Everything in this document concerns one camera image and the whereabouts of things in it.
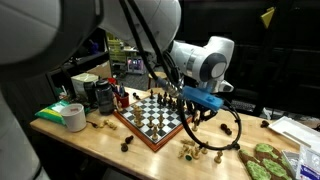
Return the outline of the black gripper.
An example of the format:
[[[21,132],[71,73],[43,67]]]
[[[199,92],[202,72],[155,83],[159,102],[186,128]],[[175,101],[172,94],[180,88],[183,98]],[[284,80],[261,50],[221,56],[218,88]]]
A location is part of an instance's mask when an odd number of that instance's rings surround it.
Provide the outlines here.
[[[212,117],[214,117],[217,112],[210,110],[200,104],[197,104],[193,101],[186,101],[186,105],[187,105],[187,112],[193,116],[192,118],[192,131],[197,131],[198,130],[198,125],[203,121],[208,121],[209,119],[211,119]]]

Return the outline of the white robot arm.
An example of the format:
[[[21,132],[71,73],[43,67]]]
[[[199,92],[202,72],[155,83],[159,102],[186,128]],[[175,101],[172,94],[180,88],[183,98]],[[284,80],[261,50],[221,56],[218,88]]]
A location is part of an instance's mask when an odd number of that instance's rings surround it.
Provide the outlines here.
[[[234,42],[177,42],[180,22],[179,0],[0,0],[0,82],[50,71],[102,29],[144,51],[168,51],[184,75],[211,92],[230,91],[224,73]]]

